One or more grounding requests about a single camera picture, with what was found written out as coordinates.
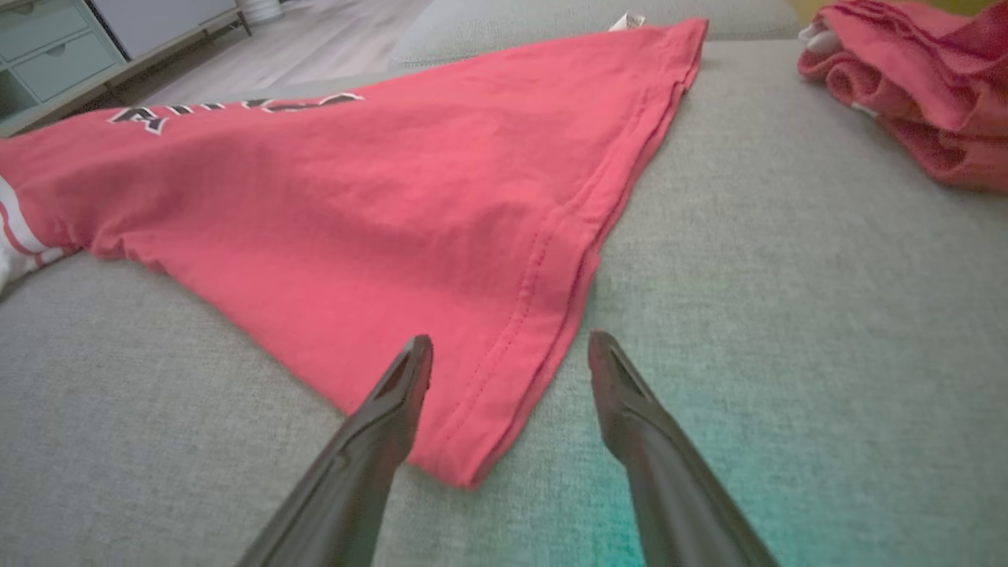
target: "gray fabric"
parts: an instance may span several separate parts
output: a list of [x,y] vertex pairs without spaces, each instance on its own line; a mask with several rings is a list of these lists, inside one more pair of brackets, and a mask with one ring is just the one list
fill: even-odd
[[268,91],[235,93],[230,96],[221,97],[218,98],[217,100],[210,102],[232,102],[232,101],[242,101],[242,100],[254,100],[257,98],[261,99],[263,96],[268,96],[276,100],[288,100],[288,101],[309,99],[312,97],[323,97],[326,95],[331,95],[333,93],[338,93],[343,90],[353,89],[354,87],[360,87],[363,85],[371,85],[373,83],[388,81],[389,79],[395,79],[397,77],[402,77],[404,75],[412,75],[414,73],[419,73],[420,71],[423,70],[420,68],[393,69],[385,73],[375,73],[372,75],[357,75],[355,77],[344,77],[341,79],[333,79],[330,81],[313,81],[311,83],[295,83],[293,85],[279,85],[276,87],[270,87]]
[[[930,183],[797,54],[705,46],[525,432],[476,493],[401,469],[376,565],[641,564],[592,327],[782,565],[1003,563],[1008,200]],[[7,556],[231,564],[339,423],[163,275],[80,255],[4,294]]]
[[652,25],[708,18],[709,39],[792,39],[800,28],[783,0],[434,0],[392,49],[389,64],[425,67],[605,31],[627,11]]

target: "clothing tag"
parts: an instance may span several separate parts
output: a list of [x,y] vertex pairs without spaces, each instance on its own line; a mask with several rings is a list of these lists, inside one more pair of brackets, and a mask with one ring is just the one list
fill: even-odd
[[636,29],[642,25],[644,25],[644,16],[640,14],[627,12],[623,14],[623,17],[620,18],[616,23],[614,23],[612,27],[609,28],[609,31]]

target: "dresser drawer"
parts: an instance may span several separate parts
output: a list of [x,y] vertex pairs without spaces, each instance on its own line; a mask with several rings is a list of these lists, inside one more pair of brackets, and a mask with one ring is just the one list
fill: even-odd
[[17,59],[86,27],[71,0],[38,0],[0,12],[0,56]]
[[14,67],[40,100],[47,100],[115,65],[94,33],[56,45]]

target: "red t-shirt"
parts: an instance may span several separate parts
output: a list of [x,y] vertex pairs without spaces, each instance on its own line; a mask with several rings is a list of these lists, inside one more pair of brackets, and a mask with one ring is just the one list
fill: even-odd
[[563,358],[706,31],[560,39],[320,99],[104,110],[0,140],[6,276],[79,248],[164,270],[344,412],[429,334],[410,461],[475,487]]
[[934,180],[1008,192],[1008,2],[972,18],[837,2],[803,32],[820,33],[832,40],[802,52],[799,73],[873,116]]

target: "stitching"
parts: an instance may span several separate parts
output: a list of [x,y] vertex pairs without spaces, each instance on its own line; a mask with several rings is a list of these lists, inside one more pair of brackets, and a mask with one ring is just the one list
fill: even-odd
[[[668,41],[669,40],[666,39],[666,41],[663,41],[662,43],[665,44],[665,45],[667,45]],[[663,68],[663,69],[659,70],[658,75],[660,76],[664,72],[665,72],[665,69]],[[681,81],[675,81],[675,82],[673,82],[672,86],[671,86],[671,89],[674,90],[675,86],[678,85],[679,83],[681,83]],[[637,126],[640,124],[641,117],[644,115],[644,113],[646,111],[646,108],[647,108],[646,102],[651,97],[652,91],[654,91],[654,90],[656,90],[656,85],[654,83],[652,83],[652,85],[650,86],[650,88],[646,89],[641,94],[641,96],[638,99],[637,104],[636,104],[636,107],[637,107],[636,111],[635,111],[634,115],[632,116],[633,125],[630,128],[627,128],[627,129],[625,129],[623,131],[624,133],[621,136],[621,140],[620,140],[621,142],[623,140],[625,140],[630,135],[631,132],[634,132],[637,129]],[[580,206],[587,199],[587,197],[591,193],[593,193],[593,190],[596,188],[596,186],[598,186],[598,184],[600,183],[600,180],[604,177],[605,172],[608,171],[608,168],[611,166],[611,164],[613,162],[613,159],[614,159],[613,158],[613,153],[614,152],[615,152],[615,149],[611,149],[606,154],[606,156],[602,159],[602,162],[599,164],[598,168],[592,174],[592,176],[585,183],[585,185],[581,188],[581,190],[577,194],[575,194],[575,196],[570,201],[568,201],[566,203],[564,203],[560,207],[554,209],[553,211],[557,212],[557,213],[566,214],[566,213],[569,213],[569,210],[571,210],[571,209],[580,208]],[[563,222],[563,220],[564,220],[563,216],[560,216],[559,219],[558,219],[558,221],[557,221],[557,223],[556,223],[556,226],[559,226]],[[535,249],[535,242],[538,240],[538,236],[539,236],[540,233],[541,233],[541,228],[536,231],[535,238],[533,239],[533,250]],[[497,365],[504,358],[504,355],[507,354],[508,350],[510,349],[511,345],[514,343],[514,341],[518,337],[518,335],[520,335],[521,327],[524,324],[525,319],[527,319],[529,311],[531,311],[532,299],[534,297],[535,284],[538,281],[538,277],[539,277],[539,269],[542,267],[542,262],[545,261],[547,252],[549,250],[549,244],[552,242],[552,237],[554,235],[555,235],[555,227],[553,228],[552,231],[550,231],[549,237],[547,238],[545,244],[541,248],[541,253],[540,253],[539,261],[536,264],[534,264],[534,270],[532,272],[533,275],[531,276],[531,281],[529,282],[528,286],[522,286],[522,288],[519,289],[519,291],[518,291],[518,297],[515,298],[515,304],[518,304],[520,302],[521,298],[522,298],[522,292],[525,292],[525,291],[529,292],[528,304],[525,306],[525,311],[522,313],[521,318],[518,319],[517,322],[514,323],[514,327],[513,327],[514,330],[511,333],[511,336],[508,339],[507,344],[501,350],[500,354],[497,356],[496,361],[493,363],[493,365],[490,367],[489,371],[486,373],[484,379],[482,380],[482,383],[479,386],[479,389],[476,391],[476,393],[474,395],[470,396],[470,402],[469,402],[469,404],[467,404],[465,410],[463,410],[460,413],[460,408],[462,407],[462,404],[465,401],[465,398],[462,398],[462,399],[460,399],[456,403],[455,407],[449,413],[449,420],[450,421],[452,421],[454,418],[456,418],[457,415],[458,415],[458,419],[456,420],[456,423],[451,428],[451,430],[448,431],[448,432],[446,432],[446,434],[443,436],[444,443],[448,444],[448,443],[450,443],[452,441],[452,439],[455,438],[455,435],[459,432],[459,429],[461,429],[462,425],[467,421],[469,413],[472,412],[472,409],[476,406],[476,403],[482,396],[483,391],[486,389],[487,383],[489,383],[489,381],[490,381],[490,377],[493,376],[493,373],[494,373],[494,371],[497,368]],[[490,356],[490,353],[493,352],[494,348],[496,348],[497,345],[500,344],[501,340],[503,340],[504,336],[508,332],[508,327],[510,327],[510,326],[511,326],[511,322],[508,323],[508,326],[505,327],[504,332],[501,334],[500,337],[498,337],[498,339],[490,347],[490,350],[488,350],[487,353],[481,358],[481,361],[477,365],[477,368],[473,372],[473,375],[470,377],[469,380],[467,380],[467,386],[474,381],[473,378],[475,378],[479,374],[480,369],[482,369],[483,366],[484,366],[484,362]]]

